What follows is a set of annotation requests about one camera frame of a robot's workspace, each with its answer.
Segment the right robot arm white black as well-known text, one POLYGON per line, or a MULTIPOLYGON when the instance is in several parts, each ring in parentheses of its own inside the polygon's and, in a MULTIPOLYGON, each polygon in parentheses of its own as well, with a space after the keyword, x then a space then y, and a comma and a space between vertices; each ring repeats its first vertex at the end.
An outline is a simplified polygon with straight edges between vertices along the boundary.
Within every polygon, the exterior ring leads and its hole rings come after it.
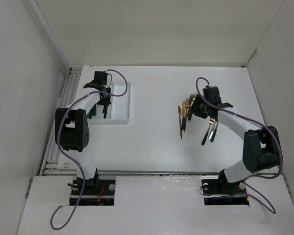
POLYGON ((242 159, 220 171, 218 179, 213 182, 222 194, 230 192, 236 184, 254 173, 282 166, 283 156, 276 128, 240 115, 230 103, 223 103, 218 87, 207 85, 203 88, 203 95, 196 95, 190 112, 203 119, 212 118, 243 140, 242 159))

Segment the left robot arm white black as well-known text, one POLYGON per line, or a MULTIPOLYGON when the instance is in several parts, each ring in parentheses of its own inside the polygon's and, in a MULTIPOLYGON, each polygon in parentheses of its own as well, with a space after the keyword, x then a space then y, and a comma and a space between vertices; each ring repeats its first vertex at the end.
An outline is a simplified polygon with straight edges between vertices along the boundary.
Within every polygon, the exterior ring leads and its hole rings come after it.
POLYGON ((88 173, 85 170, 86 161, 77 159, 88 146, 90 130, 88 120, 98 115, 98 108, 103 109, 103 116, 107 116, 108 106, 111 104, 112 75, 108 71, 95 71, 94 78, 82 87, 81 95, 65 108, 58 108, 55 112, 55 142, 59 151, 77 170, 74 188, 84 190, 89 194, 98 192, 100 182, 96 179, 97 169, 88 173))

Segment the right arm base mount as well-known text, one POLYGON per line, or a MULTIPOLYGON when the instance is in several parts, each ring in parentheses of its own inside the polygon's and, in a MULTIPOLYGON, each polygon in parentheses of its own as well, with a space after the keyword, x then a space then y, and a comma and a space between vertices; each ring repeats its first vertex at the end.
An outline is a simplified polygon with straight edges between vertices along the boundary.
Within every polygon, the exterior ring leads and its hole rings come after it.
POLYGON ((224 173, 221 176, 202 176, 199 192, 203 196, 205 206, 249 206, 244 180, 229 183, 224 173))

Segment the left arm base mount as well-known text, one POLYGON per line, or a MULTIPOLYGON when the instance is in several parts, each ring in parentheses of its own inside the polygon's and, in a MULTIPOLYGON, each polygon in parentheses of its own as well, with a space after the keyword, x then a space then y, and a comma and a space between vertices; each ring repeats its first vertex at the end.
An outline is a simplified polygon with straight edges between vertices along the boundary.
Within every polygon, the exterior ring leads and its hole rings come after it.
MULTIPOLYGON (((71 188, 70 206, 74 206, 79 199, 82 189, 82 179, 75 178, 68 183, 71 188)), ((116 179, 100 176, 98 170, 93 178, 85 180, 85 187, 78 202, 79 206, 113 206, 115 202, 116 179)))

